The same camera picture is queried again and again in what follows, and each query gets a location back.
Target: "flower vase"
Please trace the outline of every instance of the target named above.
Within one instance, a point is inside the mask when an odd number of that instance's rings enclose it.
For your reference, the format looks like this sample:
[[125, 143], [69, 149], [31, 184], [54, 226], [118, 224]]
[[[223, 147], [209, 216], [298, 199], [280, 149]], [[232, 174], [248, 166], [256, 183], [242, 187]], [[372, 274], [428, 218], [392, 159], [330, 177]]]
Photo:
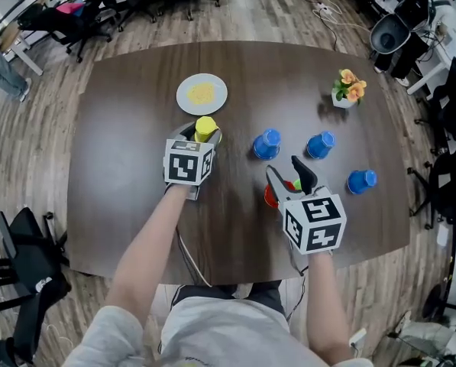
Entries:
[[334, 107], [339, 107], [339, 108], [342, 108], [342, 109], [348, 109], [348, 108], [352, 107], [355, 103], [357, 103], [357, 101], [350, 102], [346, 98], [341, 98], [341, 101], [338, 101], [336, 99], [336, 90], [335, 89], [333, 89], [331, 91], [331, 99], [333, 101], [333, 106]]

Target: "gray t-shirt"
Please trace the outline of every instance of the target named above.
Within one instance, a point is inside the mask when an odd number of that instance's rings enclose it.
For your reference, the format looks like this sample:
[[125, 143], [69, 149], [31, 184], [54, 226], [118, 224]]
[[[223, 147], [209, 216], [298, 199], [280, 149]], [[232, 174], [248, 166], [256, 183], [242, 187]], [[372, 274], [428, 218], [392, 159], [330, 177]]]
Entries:
[[[145, 365], [143, 327], [120, 307], [103, 307], [65, 367]], [[163, 351], [154, 366], [328, 367], [289, 333], [285, 317], [249, 300], [189, 297], [173, 307], [161, 335]], [[352, 359], [335, 367], [372, 367]]]

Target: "gray sleeve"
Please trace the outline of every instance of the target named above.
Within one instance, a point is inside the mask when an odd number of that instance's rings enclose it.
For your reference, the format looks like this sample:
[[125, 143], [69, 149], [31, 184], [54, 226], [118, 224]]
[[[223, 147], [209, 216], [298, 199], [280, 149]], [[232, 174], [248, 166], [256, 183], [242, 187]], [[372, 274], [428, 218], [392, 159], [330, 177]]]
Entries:
[[95, 315], [63, 367], [141, 366], [143, 332], [133, 314], [120, 307], [105, 306]]

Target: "wooden floor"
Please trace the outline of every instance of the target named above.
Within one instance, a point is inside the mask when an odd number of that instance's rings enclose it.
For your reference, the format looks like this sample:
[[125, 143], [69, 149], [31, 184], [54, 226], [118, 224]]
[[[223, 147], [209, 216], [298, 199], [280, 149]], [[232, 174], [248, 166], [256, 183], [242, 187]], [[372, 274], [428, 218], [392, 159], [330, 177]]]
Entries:
[[[344, 12], [340, 22], [371, 25], [355, 14], [352, 1], [337, 2]], [[123, 33], [113, 34], [110, 44], [102, 40], [89, 43], [81, 64], [66, 55], [64, 47], [56, 42], [43, 41], [30, 51], [38, 65], [44, 68], [42, 77], [34, 75], [16, 60], [13, 63], [16, 69], [30, 76], [34, 84], [23, 104], [0, 91], [0, 210], [10, 219], [24, 206], [29, 206], [37, 215], [50, 210], [56, 213], [58, 233], [66, 228], [66, 190], [77, 107], [96, 60], [195, 41], [256, 40], [332, 48], [332, 33], [314, 16], [314, 5], [308, 2], [221, 0], [221, 3], [220, 8], [210, 2], [192, 4], [192, 22], [186, 20], [186, 14], [180, 8], [158, 18], [156, 24], [138, 15]], [[338, 35], [338, 51], [363, 58], [368, 56], [366, 31], [352, 26], [330, 26]], [[423, 162], [432, 159], [428, 132], [413, 123], [415, 116], [420, 115], [419, 105], [390, 77], [380, 75], [378, 80], [396, 127], [404, 164], [423, 171]], [[410, 178], [407, 188], [409, 204], [414, 205], [422, 192]], [[377, 347], [382, 336], [406, 310], [413, 309], [414, 314], [420, 311], [429, 290], [446, 275], [447, 251], [435, 243], [435, 230], [423, 229], [424, 222], [424, 217], [412, 219], [408, 247], [338, 271], [351, 329], [356, 332], [365, 327], [368, 332], [361, 354], [373, 356], [378, 366], [395, 365], [405, 354], [387, 339]], [[66, 276], [73, 290], [46, 315], [37, 365], [61, 365], [81, 340], [108, 291], [109, 280], [85, 277], [72, 271], [67, 271]], [[302, 279], [292, 279], [281, 286], [288, 311], [299, 299], [301, 284]], [[152, 356], [157, 356], [160, 330], [175, 289], [174, 286], [158, 288], [145, 339]], [[11, 293], [12, 289], [0, 291], [0, 299]], [[305, 302], [306, 299], [290, 323], [294, 336], [303, 343], [306, 343]], [[15, 308], [0, 313], [2, 329], [7, 336], [12, 334], [17, 312]]]

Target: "wooden table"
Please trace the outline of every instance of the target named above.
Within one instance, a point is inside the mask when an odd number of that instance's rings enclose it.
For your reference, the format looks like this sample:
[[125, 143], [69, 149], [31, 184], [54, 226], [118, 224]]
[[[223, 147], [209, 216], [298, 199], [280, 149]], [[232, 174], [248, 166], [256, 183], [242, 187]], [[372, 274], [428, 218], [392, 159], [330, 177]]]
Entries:
[[[365, 100], [349, 110], [331, 103], [338, 70], [368, 83]], [[348, 216], [336, 265], [351, 265], [409, 243], [405, 168], [377, 75], [361, 58], [329, 50], [265, 42], [206, 42], [159, 47], [95, 63], [82, 95], [68, 186], [71, 268], [111, 277], [118, 260], [163, 195], [162, 158], [168, 134], [194, 121], [176, 104], [188, 76], [213, 73], [228, 100], [213, 118], [223, 139], [215, 169], [197, 202], [188, 202], [179, 230], [213, 284], [297, 276], [277, 210], [264, 202], [265, 168], [298, 176], [290, 155], [331, 130], [337, 144], [324, 172]], [[266, 128], [282, 134], [279, 155], [260, 161], [252, 143]], [[346, 189], [353, 170], [372, 168], [378, 185], [361, 196]], [[296, 256], [299, 268], [306, 256]], [[163, 283], [190, 284], [173, 243]]]

